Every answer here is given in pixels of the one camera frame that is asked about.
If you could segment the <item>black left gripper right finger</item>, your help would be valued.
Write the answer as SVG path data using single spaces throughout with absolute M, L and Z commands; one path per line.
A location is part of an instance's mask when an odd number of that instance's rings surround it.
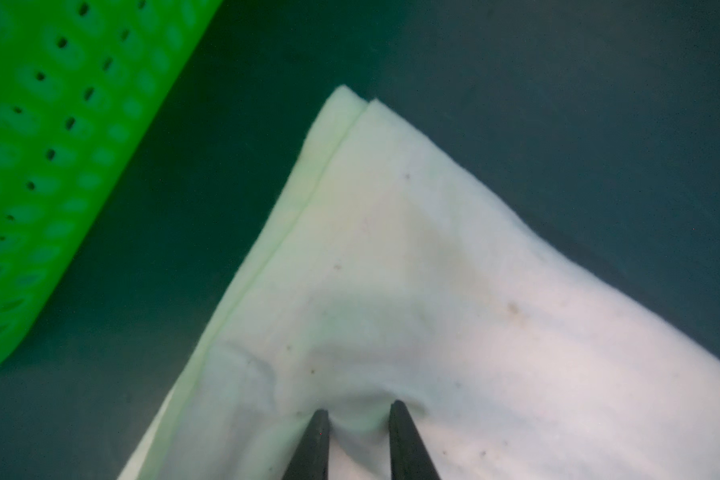
M 401 400 L 390 407 L 388 430 L 392 480 L 439 480 L 413 418 Z

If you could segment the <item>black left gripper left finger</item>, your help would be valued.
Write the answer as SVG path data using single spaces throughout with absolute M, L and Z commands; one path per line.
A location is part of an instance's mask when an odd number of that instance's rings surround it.
M 282 480 L 327 480 L 331 424 L 325 409 L 314 412 Z

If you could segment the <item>white printed t shirt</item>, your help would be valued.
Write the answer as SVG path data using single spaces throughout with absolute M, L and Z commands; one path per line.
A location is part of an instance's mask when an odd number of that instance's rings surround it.
M 720 360 L 337 88 L 125 479 L 276 479 L 316 410 L 390 475 L 403 401 L 444 479 L 720 479 Z

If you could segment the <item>green plastic perforated basket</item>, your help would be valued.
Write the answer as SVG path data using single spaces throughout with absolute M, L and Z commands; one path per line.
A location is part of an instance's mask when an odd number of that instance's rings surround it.
M 0 364 L 31 329 L 218 7 L 0 1 Z

